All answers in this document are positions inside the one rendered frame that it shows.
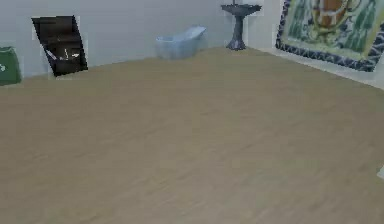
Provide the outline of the pale blue bathtub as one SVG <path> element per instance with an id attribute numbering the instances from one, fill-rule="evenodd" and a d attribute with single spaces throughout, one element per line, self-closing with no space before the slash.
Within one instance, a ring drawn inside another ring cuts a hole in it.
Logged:
<path id="1" fill-rule="evenodd" d="M 165 60 L 179 60 L 192 57 L 201 46 L 204 26 L 191 26 L 181 33 L 156 38 L 156 55 Z"/>

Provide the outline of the black shelf unit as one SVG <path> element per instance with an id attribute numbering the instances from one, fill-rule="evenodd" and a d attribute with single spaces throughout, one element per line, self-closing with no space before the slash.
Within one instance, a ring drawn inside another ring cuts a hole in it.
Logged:
<path id="1" fill-rule="evenodd" d="M 32 23 L 55 77 L 88 69 L 74 15 L 34 17 Z"/>

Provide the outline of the green bin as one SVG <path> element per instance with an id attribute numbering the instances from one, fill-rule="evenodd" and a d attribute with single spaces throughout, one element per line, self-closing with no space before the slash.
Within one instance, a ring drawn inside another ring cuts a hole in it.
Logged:
<path id="1" fill-rule="evenodd" d="M 21 80 L 19 60 L 14 48 L 0 47 L 0 86 L 17 84 Z"/>

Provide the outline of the dark grey pedestal sink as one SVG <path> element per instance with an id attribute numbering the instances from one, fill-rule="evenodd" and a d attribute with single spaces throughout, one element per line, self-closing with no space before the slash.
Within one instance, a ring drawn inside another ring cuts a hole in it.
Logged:
<path id="1" fill-rule="evenodd" d="M 230 42 L 227 44 L 227 48 L 234 51 L 244 50 L 246 48 L 243 41 L 243 23 L 244 19 L 262 9 L 259 4 L 237 4 L 232 1 L 231 4 L 222 4 L 221 9 L 235 18 L 235 25 L 233 30 L 233 36 Z"/>

